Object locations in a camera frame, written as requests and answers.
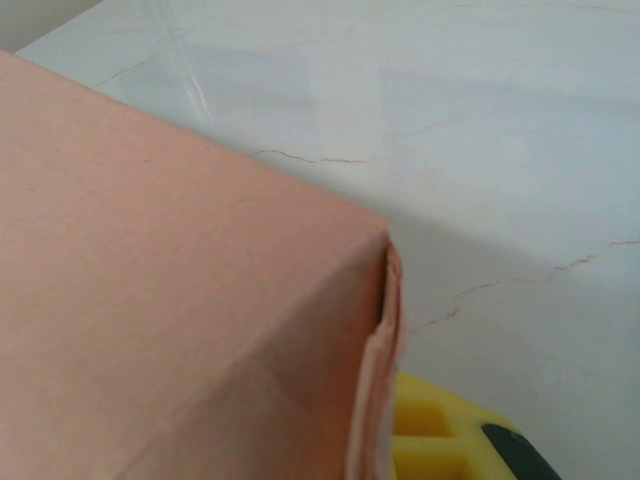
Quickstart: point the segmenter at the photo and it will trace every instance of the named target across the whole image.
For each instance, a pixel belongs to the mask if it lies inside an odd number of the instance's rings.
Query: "black object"
[[[519,433],[493,423],[482,425],[482,431],[518,480],[562,480]]]

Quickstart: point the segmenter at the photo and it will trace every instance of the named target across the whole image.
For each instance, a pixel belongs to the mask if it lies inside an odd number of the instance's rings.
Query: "cardboard box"
[[[383,220],[9,54],[0,126],[1,479],[381,475]]]

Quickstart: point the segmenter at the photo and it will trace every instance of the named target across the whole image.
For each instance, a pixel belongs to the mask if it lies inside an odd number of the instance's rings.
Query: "yellow plastic object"
[[[393,480],[513,480],[481,430],[507,419],[419,378],[397,378]]]

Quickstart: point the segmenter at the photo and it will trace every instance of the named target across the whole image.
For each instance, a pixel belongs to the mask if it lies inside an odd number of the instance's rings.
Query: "white floor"
[[[447,3],[106,0],[20,54],[387,215],[404,368],[640,478],[640,4]]]

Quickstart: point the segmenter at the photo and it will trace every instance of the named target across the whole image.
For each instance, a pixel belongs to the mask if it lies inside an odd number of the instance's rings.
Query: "marble surface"
[[[105,0],[19,54],[387,215],[404,368],[640,478],[640,4],[344,3]]]

